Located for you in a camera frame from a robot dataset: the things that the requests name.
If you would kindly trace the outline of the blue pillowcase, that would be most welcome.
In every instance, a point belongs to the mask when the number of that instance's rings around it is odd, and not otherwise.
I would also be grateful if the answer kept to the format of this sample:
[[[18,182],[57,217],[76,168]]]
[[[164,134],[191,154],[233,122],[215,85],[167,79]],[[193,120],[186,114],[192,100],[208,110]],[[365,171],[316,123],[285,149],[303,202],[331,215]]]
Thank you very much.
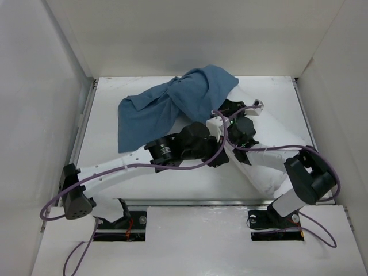
[[[169,133],[180,116],[205,123],[239,80],[208,65],[129,95],[118,105],[118,152],[131,152]]]

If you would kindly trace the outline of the white pillow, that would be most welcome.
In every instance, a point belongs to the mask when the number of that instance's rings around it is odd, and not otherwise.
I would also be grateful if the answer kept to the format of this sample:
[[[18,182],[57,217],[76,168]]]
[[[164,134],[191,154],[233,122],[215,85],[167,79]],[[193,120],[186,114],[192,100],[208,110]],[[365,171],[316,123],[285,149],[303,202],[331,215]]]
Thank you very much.
[[[256,100],[239,85],[229,93],[227,99],[244,102],[247,106]],[[265,198],[273,200],[283,194],[295,197],[285,162],[296,156],[306,142],[264,108],[259,116],[246,116],[254,123],[254,139],[258,143],[251,148],[242,148],[231,144],[228,137],[226,154]]]

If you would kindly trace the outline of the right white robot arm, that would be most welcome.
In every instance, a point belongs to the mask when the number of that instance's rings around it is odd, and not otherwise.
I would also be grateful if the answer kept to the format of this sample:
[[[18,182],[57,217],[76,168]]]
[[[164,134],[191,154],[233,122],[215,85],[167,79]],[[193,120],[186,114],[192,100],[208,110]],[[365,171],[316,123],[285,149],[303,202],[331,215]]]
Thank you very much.
[[[262,103],[225,100],[219,111],[227,118],[227,143],[232,157],[246,173],[252,168],[269,168],[286,174],[292,188],[276,198],[265,211],[252,214],[256,229],[285,229],[292,217],[306,205],[315,205],[333,188],[340,192],[340,180],[328,161],[313,147],[285,145],[268,147],[255,140],[251,116],[262,110]]]

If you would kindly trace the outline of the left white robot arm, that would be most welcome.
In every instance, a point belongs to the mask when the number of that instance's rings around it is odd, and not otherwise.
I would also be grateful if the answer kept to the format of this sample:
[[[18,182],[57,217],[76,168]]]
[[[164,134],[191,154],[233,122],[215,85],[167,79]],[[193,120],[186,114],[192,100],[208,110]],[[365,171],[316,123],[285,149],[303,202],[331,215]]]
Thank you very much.
[[[121,208],[104,214],[103,200],[97,197],[100,192],[165,170],[187,171],[228,163],[224,149],[228,125],[219,117],[206,124],[194,122],[179,133],[161,137],[106,163],[85,168],[77,168],[73,163],[64,166],[60,194],[65,218],[77,220],[92,214],[116,228],[126,226],[129,214]]]

